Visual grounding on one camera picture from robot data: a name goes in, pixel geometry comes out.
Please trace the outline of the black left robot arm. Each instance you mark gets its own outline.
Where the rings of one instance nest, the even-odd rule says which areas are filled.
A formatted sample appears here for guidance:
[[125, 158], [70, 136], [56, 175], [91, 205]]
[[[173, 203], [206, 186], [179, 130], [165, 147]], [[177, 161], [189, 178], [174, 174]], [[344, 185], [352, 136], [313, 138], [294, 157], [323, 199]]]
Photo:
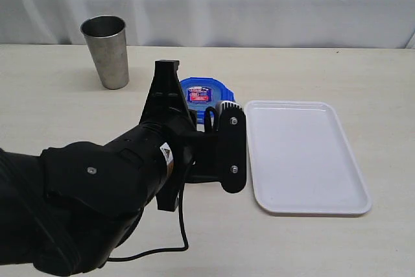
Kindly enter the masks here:
[[1, 152], [1, 264], [55, 276], [102, 267], [153, 199], [175, 210], [185, 183], [214, 182], [196, 159], [203, 134], [178, 80], [158, 60], [139, 123], [107, 144], [78, 141], [40, 155]]

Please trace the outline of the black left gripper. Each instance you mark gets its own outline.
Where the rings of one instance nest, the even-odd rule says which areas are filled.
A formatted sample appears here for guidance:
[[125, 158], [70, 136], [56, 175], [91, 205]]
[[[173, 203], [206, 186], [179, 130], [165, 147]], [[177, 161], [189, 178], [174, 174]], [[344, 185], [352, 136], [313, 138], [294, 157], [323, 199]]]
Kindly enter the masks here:
[[177, 71], [178, 60], [155, 61], [154, 77], [150, 85], [140, 124], [159, 132], [172, 153], [169, 176], [156, 194], [159, 210], [174, 211], [179, 205], [178, 195], [185, 183], [218, 182], [213, 154], [219, 114], [214, 107], [206, 108], [207, 125], [198, 131], [197, 112], [188, 108]]

